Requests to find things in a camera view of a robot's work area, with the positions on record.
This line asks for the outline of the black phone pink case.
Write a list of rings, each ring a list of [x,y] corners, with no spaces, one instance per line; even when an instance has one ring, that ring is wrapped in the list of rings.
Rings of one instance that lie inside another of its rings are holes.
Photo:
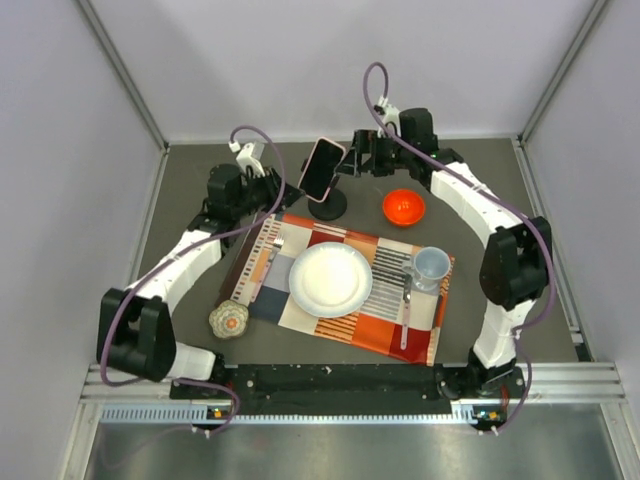
[[[336,169],[345,155],[345,147],[337,142],[326,137],[317,139],[298,182],[298,188],[308,199],[317,203],[326,199],[336,176]]]

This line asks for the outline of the black phone stand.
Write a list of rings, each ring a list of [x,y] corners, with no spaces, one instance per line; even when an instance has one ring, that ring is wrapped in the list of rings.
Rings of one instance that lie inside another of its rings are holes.
[[[312,199],[307,201],[310,214],[321,221],[332,221],[345,214],[348,206],[345,194],[338,188],[333,188],[326,199],[316,202]]]

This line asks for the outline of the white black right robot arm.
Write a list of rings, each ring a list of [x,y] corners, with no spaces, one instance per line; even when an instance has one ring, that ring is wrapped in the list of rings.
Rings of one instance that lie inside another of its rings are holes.
[[[459,378],[440,380],[444,394],[481,396],[502,387],[513,372],[516,346],[529,312],[552,277],[552,235],[548,221],[509,207],[471,171],[453,149],[442,148],[426,108],[400,111],[374,106],[376,130],[357,130],[339,172],[375,177],[409,172],[471,228],[484,247],[479,273],[487,299],[481,332]]]

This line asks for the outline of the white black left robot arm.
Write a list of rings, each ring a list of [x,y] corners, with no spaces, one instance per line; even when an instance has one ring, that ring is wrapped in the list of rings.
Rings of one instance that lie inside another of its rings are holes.
[[[111,288],[100,305],[96,358],[102,381],[108,371],[129,374],[130,382],[186,378],[205,396],[226,387],[227,374],[213,352],[177,341],[171,315],[198,279],[245,232],[242,219],[256,225],[302,197],[272,168],[258,176],[232,164],[211,169],[207,195],[177,245],[142,278],[125,289]]]

